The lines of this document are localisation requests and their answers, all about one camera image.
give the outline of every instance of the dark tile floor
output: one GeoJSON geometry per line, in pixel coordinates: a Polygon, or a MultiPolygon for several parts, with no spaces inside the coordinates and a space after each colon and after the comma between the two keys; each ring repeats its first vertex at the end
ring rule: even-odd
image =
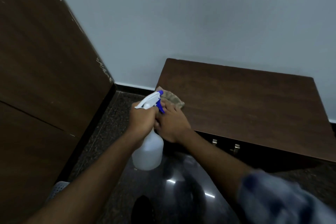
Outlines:
{"type": "MultiPolygon", "coordinates": [[[[144,96],[117,92],[91,136],[69,181],[73,181],[118,139],[128,124],[133,102],[144,96]]],[[[336,209],[336,166],[277,173],[336,209]]],[[[202,167],[187,154],[164,153],[152,171],[136,170],[130,159],[98,223],[130,223],[135,200],[146,195],[153,203],[158,223],[237,223],[237,217],[202,167]]]]}

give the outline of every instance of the forearm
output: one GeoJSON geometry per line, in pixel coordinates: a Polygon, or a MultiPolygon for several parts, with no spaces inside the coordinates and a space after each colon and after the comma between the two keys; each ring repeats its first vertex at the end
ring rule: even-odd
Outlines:
{"type": "Polygon", "coordinates": [[[252,168],[208,143],[191,129],[184,130],[178,140],[208,173],[225,199],[230,204],[236,202],[241,179],[252,168]]]}
{"type": "Polygon", "coordinates": [[[136,144],[134,135],[124,134],[27,223],[93,223],[136,149],[136,144]]]}

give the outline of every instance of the wooden table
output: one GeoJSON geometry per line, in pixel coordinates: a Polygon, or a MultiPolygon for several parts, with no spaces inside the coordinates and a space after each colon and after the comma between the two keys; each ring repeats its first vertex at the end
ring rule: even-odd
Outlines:
{"type": "Polygon", "coordinates": [[[311,77],[167,59],[157,85],[185,102],[196,131],[336,162],[311,77]]]}

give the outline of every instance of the spray bottle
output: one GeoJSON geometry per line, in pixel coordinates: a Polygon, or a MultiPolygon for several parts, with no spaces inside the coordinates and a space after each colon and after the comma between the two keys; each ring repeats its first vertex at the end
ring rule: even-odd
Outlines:
{"type": "MultiPolygon", "coordinates": [[[[145,97],[135,108],[149,109],[157,106],[164,113],[161,106],[162,90],[153,92],[145,97]]],[[[163,139],[154,132],[154,129],[145,137],[142,146],[132,154],[133,164],[140,170],[152,170],[158,167],[162,160],[163,139]]]]}

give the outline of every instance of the right hand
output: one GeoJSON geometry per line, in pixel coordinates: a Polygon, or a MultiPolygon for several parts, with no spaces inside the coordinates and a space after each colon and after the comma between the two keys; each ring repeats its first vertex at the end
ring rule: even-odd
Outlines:
{"type": "Polygon", "coordinates": [[[154,128],[163,139],[171,143],[179,143],[181,133],[191,129],[191,126],[181,109],[168,100],[161,99],[161,101],[165,105],[165,113],[159,113],[156,116],[154,128]]]}

